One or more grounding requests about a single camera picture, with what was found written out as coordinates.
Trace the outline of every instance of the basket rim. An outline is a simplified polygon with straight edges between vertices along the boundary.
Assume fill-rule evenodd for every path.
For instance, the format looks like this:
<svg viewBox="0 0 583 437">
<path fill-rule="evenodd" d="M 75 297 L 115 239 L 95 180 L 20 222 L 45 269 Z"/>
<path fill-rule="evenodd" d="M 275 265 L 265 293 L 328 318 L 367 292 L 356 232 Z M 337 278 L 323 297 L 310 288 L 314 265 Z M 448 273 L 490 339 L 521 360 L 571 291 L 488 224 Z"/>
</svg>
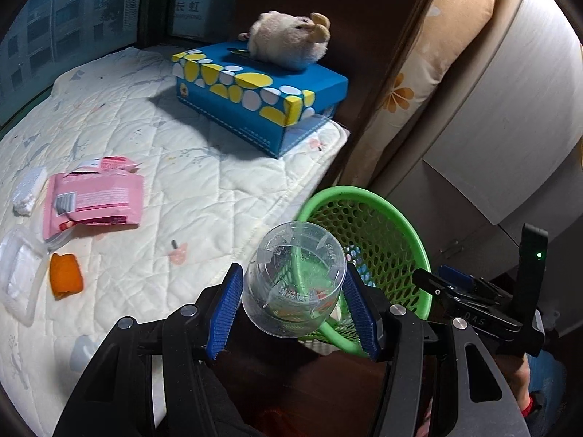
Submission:
<svg viewBox="0 0 583 437">
<path fill-rule="evenodd" d="M 326 204 L 333 200 L 362 200 L 363 203 L 371 205 L 373 207 L 378 206 L 380 207 L 381 212 L 383 210 L 388 210 L 391 213 L 391 221 L 398 224 L 403 230 L 405 230 L 408 235 L 410 235 L 409 240 L 413 240 L 416 243 L 417 248 L 415 248 L 415 261 L 417 262 L 418 266 L 431 272 L 431 268 L 429 265 L 429 258 L 427 257 L 427 253 L 425 248 L 423 247 L 423 243 L 419 238 L 419 235 L 415 231 L 415 228 L 411 225 L 411 223 L 405 218 L 405 216 L 390 202 L 386 199 L 382 198 L 381 196 L 375 194 L 366 189 L 362 189 L 360 187 L 355 186 L 335 186 L 330 187 L 324 190 L 321 190 L 317 194 L 313 195 L 300 209 L 299 213 L 297 214 L 297 221 L 307 222 L 310 218 L 311 214 L 320 208 L 323 204 Z M 429 310 L 431 309 L 431 295 L 425 292 L 426 300 L 422 307 L 418 308 L 418 315 L 422 319 L 426 319 L 429 315 Z M 340 335 L 334 328 L 332 327 L 321 327 L 320 332 L 325 335 L 325 337 L 334 345 L 339 346 L 339 344 L 344 344 L 347 340 L 345 337 Z"/>
</svg>

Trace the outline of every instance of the human hand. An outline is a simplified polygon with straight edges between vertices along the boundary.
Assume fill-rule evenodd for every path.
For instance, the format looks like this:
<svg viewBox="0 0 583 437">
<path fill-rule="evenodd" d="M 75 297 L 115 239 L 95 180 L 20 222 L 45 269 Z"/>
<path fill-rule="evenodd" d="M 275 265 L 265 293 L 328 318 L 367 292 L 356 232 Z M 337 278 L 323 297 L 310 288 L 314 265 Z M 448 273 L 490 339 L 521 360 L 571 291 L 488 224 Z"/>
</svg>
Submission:
<svg viewBox="0 0 583 437">
<path fill-rule="evenodd" d="M 523 411 L 531 403 L 528 385 L 531 383 L 531 368 L 526 354 L 522 358 L 511 355 L 495 355 L 494 361 L 510 386 L 518 407 Z"/>
</svg>

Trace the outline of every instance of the white plush toy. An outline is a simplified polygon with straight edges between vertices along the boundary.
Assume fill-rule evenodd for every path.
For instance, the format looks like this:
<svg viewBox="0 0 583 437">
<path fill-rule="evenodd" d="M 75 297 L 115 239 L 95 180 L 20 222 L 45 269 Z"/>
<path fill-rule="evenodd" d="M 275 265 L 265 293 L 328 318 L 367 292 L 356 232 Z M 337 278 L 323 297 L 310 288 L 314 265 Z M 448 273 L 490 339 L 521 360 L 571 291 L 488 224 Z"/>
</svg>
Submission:
<svg viewBox="0 0 583 437">
<path fill-rule="evenodd" d="M 330 40 L 330 20 L 320 13 L 310 18 L 269 11 L 262 13 L 249 33 L 247 49 L 253 59 L 277 64 L 290 70 L 304 70 L 326 53 Z"/>
</svg>

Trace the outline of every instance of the bolt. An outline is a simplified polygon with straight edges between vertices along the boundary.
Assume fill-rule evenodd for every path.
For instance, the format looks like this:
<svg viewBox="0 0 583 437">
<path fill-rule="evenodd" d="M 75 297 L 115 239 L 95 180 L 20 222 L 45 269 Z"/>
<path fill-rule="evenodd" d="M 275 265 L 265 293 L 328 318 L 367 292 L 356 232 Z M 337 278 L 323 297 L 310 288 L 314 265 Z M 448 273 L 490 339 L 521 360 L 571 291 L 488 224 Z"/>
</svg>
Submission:
<svg viewBox="0 0 583 437">
<path fill-rule="evenodd" d="M 451 321 L 455 328 L 459 330 L 465 330 L 467 328 L 467 322 L 463 320 L 461 317 L 456 317 L 454 320 Z"/>
<path fill-rule="evenodd" d="M 389 311 L 393 315 L 405 315 L 407 313 L 407 309 L 405 309 L 401 304 L 393 304 L 389 307 Z"/>
<path fill-rule="evenodd" d="M 183 305 L 182 309 L 180 309 L 180 314 L 185 317 L 192 317 L 196 315 L 196 312 L 198 312 L 198 308 L 194 304 Z"/>
<path fill-rule="evenodd" d="M 117 321 L 117 326 L 122 330 L 130 328 L 133 325 L 132 317 L 122 317 L 120 320 Z"/>
</svg>

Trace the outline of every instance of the transparent plastic cup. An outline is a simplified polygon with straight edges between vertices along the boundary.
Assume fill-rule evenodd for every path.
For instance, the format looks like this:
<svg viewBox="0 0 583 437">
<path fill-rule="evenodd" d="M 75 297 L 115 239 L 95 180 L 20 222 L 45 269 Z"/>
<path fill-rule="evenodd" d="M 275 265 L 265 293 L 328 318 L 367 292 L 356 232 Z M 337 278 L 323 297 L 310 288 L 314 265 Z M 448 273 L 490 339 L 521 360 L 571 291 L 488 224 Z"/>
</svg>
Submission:
<svg viewBox="0 0 583 437">
<path fill-rule="evenodd" d="M 271 230 L 247 268 L 243 307 L 264 332 L 297 338 L 316 330 L 332 313 L 346 274 L 338 240 L 308 222 Z"/>
</svg>

